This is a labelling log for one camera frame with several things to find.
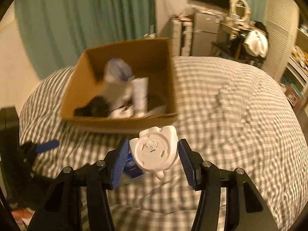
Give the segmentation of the white plastic cartoon figure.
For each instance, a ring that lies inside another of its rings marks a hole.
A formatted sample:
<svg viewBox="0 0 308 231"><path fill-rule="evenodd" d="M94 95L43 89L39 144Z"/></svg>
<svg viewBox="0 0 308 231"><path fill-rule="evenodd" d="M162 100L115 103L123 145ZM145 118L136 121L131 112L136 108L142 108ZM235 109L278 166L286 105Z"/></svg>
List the white plastic cartoon figure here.
<svg viewBox="0 0 308 231"><path fill-rule="evenodd" d="M151 127L130 140L130 151L136 165L144 172L166 180L166 171L178 161L178 137L174 126Z"/></svg>

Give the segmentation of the grey checkered bed duvet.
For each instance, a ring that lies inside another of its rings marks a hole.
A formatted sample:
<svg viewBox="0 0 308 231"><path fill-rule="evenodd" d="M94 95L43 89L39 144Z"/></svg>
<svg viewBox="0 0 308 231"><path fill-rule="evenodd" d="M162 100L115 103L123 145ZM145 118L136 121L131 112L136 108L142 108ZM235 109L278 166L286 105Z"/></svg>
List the grey checkered bed duvet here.
<svg viewBox="0 0 308 231"><path fill-rule="evenodd" d="M262 70L215 57L176 57L179 138L217 167L243 168L266 201L279 230L288 230L307 203L307 144L278 85ZM59 147L39 154L34 172L55 178L103 159L118 134L85 132L63 121L59 110L73 68L46 78L20 115L20 141ZM199 192L187 183L181 164L166 180L146 174L109 191L116 230L190 230Z"/></svg>

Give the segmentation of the brown cardboard box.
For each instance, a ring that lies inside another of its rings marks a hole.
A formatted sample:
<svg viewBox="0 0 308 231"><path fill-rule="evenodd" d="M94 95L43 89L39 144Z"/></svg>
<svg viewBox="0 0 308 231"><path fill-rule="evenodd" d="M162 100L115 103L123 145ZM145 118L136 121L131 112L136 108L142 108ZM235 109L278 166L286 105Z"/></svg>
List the brown cardboard box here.
<svg viewBox="0 0 308 231"><path fill-rule="evenodd" d="M63 96L62 119L84 130L134 134L177 120L167 38L86 49Z"/></svg>

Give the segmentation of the green window curtain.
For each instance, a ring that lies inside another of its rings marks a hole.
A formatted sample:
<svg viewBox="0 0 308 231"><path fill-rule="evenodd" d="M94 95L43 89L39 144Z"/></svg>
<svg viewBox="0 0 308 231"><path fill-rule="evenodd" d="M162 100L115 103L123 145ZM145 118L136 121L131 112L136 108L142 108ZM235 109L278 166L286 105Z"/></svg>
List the green window curtain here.
<svg viewBox="0 0 308 231"><path fill-rule="evenodd" d="M15 0L24 48L40 79L84 50L155 32L155 0Z"/></svg>

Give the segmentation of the white open wardrobe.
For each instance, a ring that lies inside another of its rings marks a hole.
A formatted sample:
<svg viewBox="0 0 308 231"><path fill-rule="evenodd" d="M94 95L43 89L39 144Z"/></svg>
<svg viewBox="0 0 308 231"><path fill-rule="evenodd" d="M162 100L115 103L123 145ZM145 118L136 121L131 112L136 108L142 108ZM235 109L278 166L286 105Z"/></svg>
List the white open wardrobe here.
<svg viewBox="0 0 308 231"><path fill-rule="evenodd" d="M266 0L264 25L268 32L268 53L262 69L277 82L281 80L295 46L299 15L294 0Z"/></svg>

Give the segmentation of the wooden chair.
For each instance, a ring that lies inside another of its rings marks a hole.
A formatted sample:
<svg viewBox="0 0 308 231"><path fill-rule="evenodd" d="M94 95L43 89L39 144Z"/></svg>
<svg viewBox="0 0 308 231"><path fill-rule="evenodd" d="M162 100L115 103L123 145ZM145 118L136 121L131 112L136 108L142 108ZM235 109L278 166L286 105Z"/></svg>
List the wooden chair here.
<svg viewBox="0 0 308 231"><path fill-rule="evenodd" d="M217 40L216 42L211 42L210 56L221 57L261 68L265 58L249 54L244 47L244 40L248 33L248 30L240 30L233 40L230 40L230 35L227 34L225 41Z"/></svg>

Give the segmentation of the white towel on chair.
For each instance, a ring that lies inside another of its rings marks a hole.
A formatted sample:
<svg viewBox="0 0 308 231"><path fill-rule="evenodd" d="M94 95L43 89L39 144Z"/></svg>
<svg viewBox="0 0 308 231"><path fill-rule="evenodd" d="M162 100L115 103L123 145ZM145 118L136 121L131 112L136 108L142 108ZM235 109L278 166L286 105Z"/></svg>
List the white towel on chair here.
<svg viewBox="0 0 308 231"><path fill-rule="evenodd" d="M248 33L243 46L246 52L254 57L265 58L268 52L268 40L258 30L253 30Z"/></svg>

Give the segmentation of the white hard suitcase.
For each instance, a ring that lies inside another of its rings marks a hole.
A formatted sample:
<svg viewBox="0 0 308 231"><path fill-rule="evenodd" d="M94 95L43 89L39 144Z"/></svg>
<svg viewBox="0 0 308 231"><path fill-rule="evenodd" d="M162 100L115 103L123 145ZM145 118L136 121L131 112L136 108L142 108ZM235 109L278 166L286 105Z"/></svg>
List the white hard suitcase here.
<svg viewBox="0 0 308 231"><path fill-rule="evenodd" d="M172 56L190 56L193 22L187 17L170 20L170 40Z"/></svg>

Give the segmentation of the silver mini fridge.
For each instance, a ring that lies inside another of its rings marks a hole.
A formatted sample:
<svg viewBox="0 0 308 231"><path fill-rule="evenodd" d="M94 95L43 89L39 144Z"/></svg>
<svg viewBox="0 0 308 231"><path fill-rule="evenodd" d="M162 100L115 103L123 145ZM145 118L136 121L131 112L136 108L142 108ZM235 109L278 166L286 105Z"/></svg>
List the silver mini fridge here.
<svg viewBox="0 0 308 231"><path fill-rule="evenodd" d="M210 56L212 42L218 36L220 22L215 15L194 13L192 56Z"/></svg>

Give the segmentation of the wooden dressing table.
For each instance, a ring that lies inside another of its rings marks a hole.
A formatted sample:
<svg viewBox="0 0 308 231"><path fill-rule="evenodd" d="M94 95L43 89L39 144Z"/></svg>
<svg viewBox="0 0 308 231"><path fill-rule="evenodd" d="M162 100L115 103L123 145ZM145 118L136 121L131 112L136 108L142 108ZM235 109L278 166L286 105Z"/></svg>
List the wooden dressing table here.
<svg viewBox="0 0 308 231"><path fill-rule="evenodd" d="M243 40L247 37L250 29L242 26L233 27L225 22L221 22L219 25L219 31L217 36L218 43L228 43L234 41L236 38Z"/></svg>

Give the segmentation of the white oval vanity mirror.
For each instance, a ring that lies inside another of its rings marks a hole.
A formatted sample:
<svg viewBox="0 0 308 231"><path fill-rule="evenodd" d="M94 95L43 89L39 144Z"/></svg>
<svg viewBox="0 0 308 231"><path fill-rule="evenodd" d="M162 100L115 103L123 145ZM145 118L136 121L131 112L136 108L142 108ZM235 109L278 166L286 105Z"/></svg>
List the white oval vanity mirror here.
<svg viewBox="0 0 308 231"><path fill-rule="evenodd" d="M237 16L239 22L248 22L251 17L251 9L246 0L232 0L230 14Z"/></svg>

